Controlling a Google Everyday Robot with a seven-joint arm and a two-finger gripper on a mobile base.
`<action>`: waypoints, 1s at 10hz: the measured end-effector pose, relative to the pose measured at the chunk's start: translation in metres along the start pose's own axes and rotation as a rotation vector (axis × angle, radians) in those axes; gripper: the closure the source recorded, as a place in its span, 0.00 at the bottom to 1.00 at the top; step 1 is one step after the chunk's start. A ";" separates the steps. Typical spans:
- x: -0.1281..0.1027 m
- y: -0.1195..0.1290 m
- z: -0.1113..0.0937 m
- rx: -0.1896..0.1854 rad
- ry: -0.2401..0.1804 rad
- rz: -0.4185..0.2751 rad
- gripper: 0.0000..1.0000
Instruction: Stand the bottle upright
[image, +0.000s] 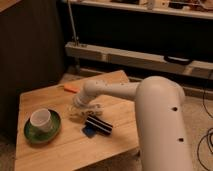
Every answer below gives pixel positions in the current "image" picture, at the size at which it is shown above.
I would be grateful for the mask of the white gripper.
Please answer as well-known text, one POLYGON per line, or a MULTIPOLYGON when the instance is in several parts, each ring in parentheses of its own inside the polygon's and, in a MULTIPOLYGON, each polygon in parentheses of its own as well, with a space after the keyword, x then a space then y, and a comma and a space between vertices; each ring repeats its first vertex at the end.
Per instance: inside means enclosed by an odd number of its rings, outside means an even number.
POLYGON ((68 107, 69 119, 73 122, 83 122, 89 115, 100 116, 102 107, 99 104, 77 108, 74 105, 68 107))

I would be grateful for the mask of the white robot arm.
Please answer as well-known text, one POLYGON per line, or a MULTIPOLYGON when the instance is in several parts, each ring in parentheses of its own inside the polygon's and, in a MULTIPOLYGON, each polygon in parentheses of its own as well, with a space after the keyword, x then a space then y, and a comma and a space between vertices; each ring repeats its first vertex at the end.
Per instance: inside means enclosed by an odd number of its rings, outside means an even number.
POLYGON ((181 109, 185 93, 179 84, 161 76, 129 83, 88 80, 73 105, 90 107, 100 95, 134 102, 143 171, 194 171, 181 109))

